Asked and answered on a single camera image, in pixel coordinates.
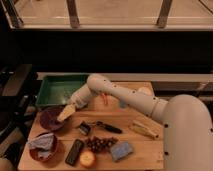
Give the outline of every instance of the bowl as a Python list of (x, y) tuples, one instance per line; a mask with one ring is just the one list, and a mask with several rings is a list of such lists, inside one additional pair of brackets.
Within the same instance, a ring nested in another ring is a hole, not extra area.
[(57, 131), (66, 123), (57, 121), (58, 115), (64, 109), (63, 106), (53, 106), (44, 109), (40, 116), (40, 125), (48, 131)]
[[(41, 135), (44, 135), (44, 134), (48, 134), (49, 132), (47, 133), (42, 133), (42, 134), (39, 134), (37, 137), (41, 136)], [(43, 157), (39, 157), (38, 156), (38, 152), (41, 151), (41, 149), (39, 148), (35, 148), (35, 149), (30, 149), (29, 150), (29, 153), (30, 153), (30, 156), (36, 160), (36, 161), (39, 161), (39, 162), (46, 162), (48, 161), (49, 159), (51, 159), (55, 153), (57, 152), (57, 149), (58, 149), (58, 139), (57, 137), (54, 135), (54, 139), (53, 139), (53, 145), (52, 145), (52, 148), (50, 150), (51, 154), (47, 157), (47, 158), (43, 158)]]

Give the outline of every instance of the wooden cutting board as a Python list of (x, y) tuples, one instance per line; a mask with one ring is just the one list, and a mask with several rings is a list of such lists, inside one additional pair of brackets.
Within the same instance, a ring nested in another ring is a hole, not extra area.
[[(151, 88), (149, 83), (121, 83), (123, 86), (137, 90), (141, 86)], [(79, 162), (75, 167), (65, 163), (66, 156), (76, 138), (85, 140), (87, 137), (82, 135), (77, 129), (82, 121), (93, 122), (103, 121), (114, 125), (123, 130), (123, 134), (107, 132), (101, 128), (94, 127), (89, 136), (116, 137), (119, 141), (128, 141), (134, 149), (134, 152), (119, 162), (114, 162), (110, 153), (98, 154), (97, 164), (90, 170), (161, 170), (163, 169), (163, 127), (155, 121), (147, 118), (145, 115), (126, 106), (120, 107), (120, 101), (114, 97), (108, 96), (108, 106), (105, 106), (103, 99), (98, 96), (88, 104), (87, 108), (77, 111), (65, 124), (63, 128), (56, 131), (60, 145), (55, 156), (46, 163), (34, 161), (29, 155), (29, 149), (26, 145), (22, 154), (18, 169), (19, 171), (63, 171), (63, 170), (87, 170)], [(31, 128), (28, 139), (32, 139), (40, 133), (46, 132), (40, 125), (40, 115), (38, 113)], [(131, 131), (128, 126), (134, 120), (140, 120), (151, 130), (159, 134), (156, 140), (150, 137), (139, 135)]]

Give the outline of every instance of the yellow object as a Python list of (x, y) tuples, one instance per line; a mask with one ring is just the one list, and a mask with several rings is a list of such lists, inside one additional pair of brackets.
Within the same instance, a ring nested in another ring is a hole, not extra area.
[(86, 168), (90, 168), (95, 164), (95, 154), (92, 151), (84, 151), (80, 155), (80, 163)]
[(150, 128), (148, 128), (147, 126), (145, 126), (144, 124), (142, 124), (139, 121), (134, 120), (133, 123), (132, 123), (132, 125), (129, 126), (129, 128), (131, 130), (133, 130), (134, 132), (136, 132), (136, 133), (150, 136), (153, 139), (158, 138), (158, 134), (156, 134), (155, 132), (153, 132), (152, 130), (150, 130)]
[(58, 115), (57, 120), (59, 122), (63, 122), (65, 119), (67, 119), (69, 116), (71, 116), (73, 113), (75, 113), (75, 105), (69, 104), (66, 105), (63, 111)]

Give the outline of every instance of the green tray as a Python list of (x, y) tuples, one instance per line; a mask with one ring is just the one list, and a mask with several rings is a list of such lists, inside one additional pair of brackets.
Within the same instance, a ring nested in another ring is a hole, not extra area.
[(65, 105), (69, 97), (86, 83), (88, 75), (46, 76), (36, 100), (36, 106)]

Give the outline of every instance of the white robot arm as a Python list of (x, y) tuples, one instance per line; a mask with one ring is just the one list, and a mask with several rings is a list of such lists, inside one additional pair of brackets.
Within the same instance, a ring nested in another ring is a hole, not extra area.
[(213, 127), (206, 106), (197, 98), (178, 95), (170, 101), (113, 84), (92, 74), (70, 98), (84, 107), (99, 93), (110, 94), (164, 125), (165, 171), (213, 171)]

